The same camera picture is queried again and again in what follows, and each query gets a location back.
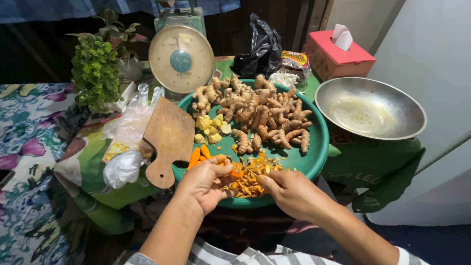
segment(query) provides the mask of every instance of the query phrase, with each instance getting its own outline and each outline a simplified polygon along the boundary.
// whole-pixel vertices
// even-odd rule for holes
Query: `hand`
[[[188,170],[177,186],[175,197],[196,202],[206,216],[222,199],[237,195],[236,190],[221,190],[236,181],[235,177],[228,176],[233,170],[232,164],[218,165],[225,159],[226,156],[218,155]]]
[[[339,205],[299,171],[271,171],[259,175],[257,182],[289,216],[319,226]]]

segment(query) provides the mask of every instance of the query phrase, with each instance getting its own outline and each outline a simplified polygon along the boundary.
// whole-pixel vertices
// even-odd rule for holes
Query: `person's right hand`
[[[257,182],[285,213],[319,226],[339,205],[299,171],[271,171],[257,176]]]

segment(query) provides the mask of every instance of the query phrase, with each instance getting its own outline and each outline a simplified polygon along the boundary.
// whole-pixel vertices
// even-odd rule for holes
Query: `person's left hand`
[[[228,176],[233,170],[231,163],[219,166],[225,159],[226,156],[218,155],[192,167],[178,184],[175,196],[194,199],[206,216],[216,208],[219,201],[237,195],[236,190],[221,190],[237,179]]]

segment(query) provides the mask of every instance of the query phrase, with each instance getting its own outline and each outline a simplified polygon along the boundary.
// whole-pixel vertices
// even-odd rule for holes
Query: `striped shirt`
[[[410,254],[403,248],[399,249],[398,265],[428,265],[428,263]],[[309,254],[296,252],[287,247],[277,245],[273,253],[263,254],[252,248],[242,254],[235,255],[215,248],[196,238],[188,255],[187,265],[337,265],[338,263]],[[135,253],[124,265],[157,265],[143,254]]]

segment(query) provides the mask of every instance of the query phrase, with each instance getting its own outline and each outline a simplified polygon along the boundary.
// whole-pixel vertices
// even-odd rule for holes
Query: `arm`
[[[235,190],[220,190],[233,181],[227,176],[232,164],[218,166],[225,158],[208,159],[183,176],[139,253],[158,265],[186,264],[204,216],[214,210],[220,200],[237,194]]]
[[[257,181],[290,216],[323,228],[359,265],[397,265],[399,250],[333,201],[300,172],[272,171]]]

